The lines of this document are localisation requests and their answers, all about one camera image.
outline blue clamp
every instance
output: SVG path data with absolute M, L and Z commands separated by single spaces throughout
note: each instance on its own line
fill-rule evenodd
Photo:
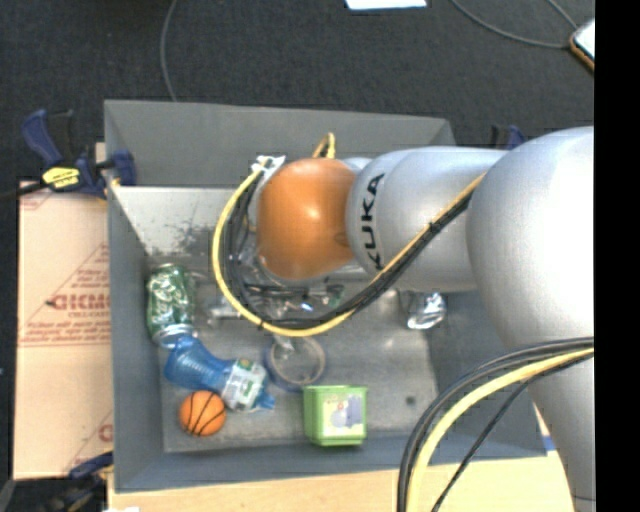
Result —
M 71 115 L 68 112 L 56 119 L 68 128 Z M 111 168 L 115 168 L 121 185 L 136 184 L 136 167 L 129 151 L 116 150 L 99 163 L 93 162 L 86 152 L 74 157 L 67 130 L 57 124 L 58 129 L 52 134 L 48 121 L 46 110 L 37 110 L 27 117 L 21 129 L 27 145 L 44 160 L 44 186 L 54 192 L 80 192 L 106 199 L 106 181 L 101 171 Z
M 69 471 L 69 478 L 71 480 L 80 480 L 87 476 L 91 476 L 102 469 L 105 469 L 113 465 L 113 452 L 106 452 L 96 457 L 93 457 Z

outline orange ball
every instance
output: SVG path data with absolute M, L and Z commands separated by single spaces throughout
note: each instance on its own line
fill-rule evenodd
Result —
M 260 263 L 283 279 L 305 280 L 353 259 L 344 212 L 355 179 L 331 158 L 303 158 L 276 171 L 258 199 Z
M 186 397 L 178 411 L 180 425 L 194 436 L 210 436 L 222 428 L 227 412 L 222 399 L 213 391 L 194 391 Z

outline small basketball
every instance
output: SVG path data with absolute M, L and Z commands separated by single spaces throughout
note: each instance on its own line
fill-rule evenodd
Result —
M 194 391 L 180 405 L 178 418 L 183 430 L 203 437 L 215 434 L 227 419 L 222 399 L 212 391 Z

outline robotic arm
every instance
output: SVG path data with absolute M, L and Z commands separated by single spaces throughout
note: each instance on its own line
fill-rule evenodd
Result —
M 345 265 L 345 275 L 376 276 L 480 180 L 468 208 L 438 228 L 394 287 L 477 288 L 510 348 L 593 336 L 593 144 L 587 127 L 511 151 L 433 146 L 287 164 L 257 191 L 256 264 L 285 289 Z M 530 391 L 576 509 L 595 511 L 593 359 Z

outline yellow cable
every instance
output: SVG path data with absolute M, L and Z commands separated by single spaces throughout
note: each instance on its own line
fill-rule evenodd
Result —
M 528 364 L 479 386 L 468 395 L 465 395 L 460 399 L 460 401 L 456 402 L 436 424 L 420 449 L 420 453 L 418 454 L 418 458 L 414 465 L 413 473 L 410 476 L 407 492 L 407 512 L 416 512 L 418 510 L 419 500 L 417 497 L 421 495 L 422 484 L 425 481 L 425 474 L 433 452 L 451 425 L 453 425 L 453 423 L 455 423 L 455 421 L 464 414 L 465 411 L 496 391 L 499 391 L 515 382 L 529 379 L 544 371 L 550 370 L 551 368 L 555 368 L 564 363 L 568 363 L 572 360 L 593 353 L 593 350 L 593 348 L 577 350 L 569 354 L 553 356 L 543 361 Z
M 336 136 L 331 132 L 322 137 L 322 139 L 316 146 L 316 149 L 311 154 L 311 158 L 320 157 L 323 151 L 326 151 L 325 158 L 336 157 Z
M 242 193 L 260 176 L 260 171 L 256 171 L 251 174 L 238 189 L 233 193 L 233 195 L 227 201 L 227 204 L 222 209 L 222 213 L 220 214 L 220 218 L 218 219 L 218 223 L 216 224 L 216 229 L 213 234 L 213 242 L 212 242 L 212 250 L 211 250 L 211 259 L 213 264 L 213 272 L 216 278 L 216 282 L 220 288 L 220 291 L 223 293 L 225 298 L 229 301 L 229 303 L 247 320 L 252 322 L 253 324 L 264 328 L 265 330 L 272 332 L 274 334 L 280 334 L 282 336 L 313 336 L 315 334 L 319 334 L 325 332 L 329 329 L 332 329 L 336 325 L 340 324 L 347 317 L 353 314 L 353 311 L 347 311 L 342 315 L 338 315 L 332 320 L 321 324 L 317 327 L 312 327 L 309 329 L 287 329 L 278 327 L 272 324 L 265 322 L 262 318 L 257 315 L 254 315 L 251 311 L 246 309 L 244 305 L 236 299 L 236 297 L 231 293 L 231 290 L 227 286 L 227 283 L 224 280 L 222 275 L 222 268 L 220 266 L 220 260 L 218 254 L 220 252 L 220 240 L 222 238 L 222 231 L 224 229 L 224 225 L 226 224 L 226 219 L 230 215 L 231 210 L 235 206 L 238 198 L 242 195 Z
M 331 136 L 333 134 L 329 133 L 328 137 L 331 140 Z M 236 297 L 231 293 L 231 290 L 227 286 L 227 283 L 224 281 L 222 276 L 222 269 L 220 267 L 219 261 L 219 251 L 220 251 L 220 239 L 222 238 L 222 231 L 224 229 L 224 225 L 226 224 L 227 217 L 230 215 L 233 207 L 237 203 L 239 197 L 242 193 L 258 178 L 260 171 L 255 171 L 251 174 L 245 181 L 238 187 L 238 189 L 232 194 L 227 201 L 227 204 L 222 210 L 220 217 L 218 219 L 218 223 L 216 224 L 216 229 L 213 234 L 213 242 L 212 242 L 212 251 L 211 251 L 211 259 L 213 265 L 214 276 L 216 278 L 216 282 L 220 288 L 220 291 L 225 296 L 225 298 L 229 301 L 229 303 L 238 311 L 244 318 L 249 320 L 255 325 L 260 326 L 261 328 L 272 332 L 274 334 L 280 334 L 282 336 L 290 336 L 290 337 L 304 337 L 304 336 L 314 336 L 317 334 L 324 333 L 330 329 L 333 329 L 337 325 L 341 324 L 344 320 L 349 318 L 354 312 L 355 309 L 351 309 L 341 315 L 336 315 L 333 319 L 317 325 L 315 327 L 310 327 L 306 329 L 288 329 L 284 327 L 278 327 L 273 324 L 269 324 L 265 322 L 259 316 L 253 314 L 244 305 L 236 299 Z M 438 215 L 436 215 L 432 223 L 438 222 L 449 210 L 454 208 L 459 202 L 467 197 L 468 194 L 473 192 L 473 190 L 478 186 L 484 174 L 481 174 L 477 178 L 475 178 L 469 185 L 467 185 L 462 192 L 460 192 L 450 203 L 449 205 L 442 209 Z M 409 249 L 413 246 L 414 243 L 418 241 L 418 239 L 424 235 L 430 229 L 430 224 L 427 224 L 413 239 L 398 253 L 396 256 L 389 262 L 385 267 L 369 282 L 368 286 L 371 286 L 378 279 L 380 279 L 381 275 L 384 274 L 392 265 L 394 265 Z

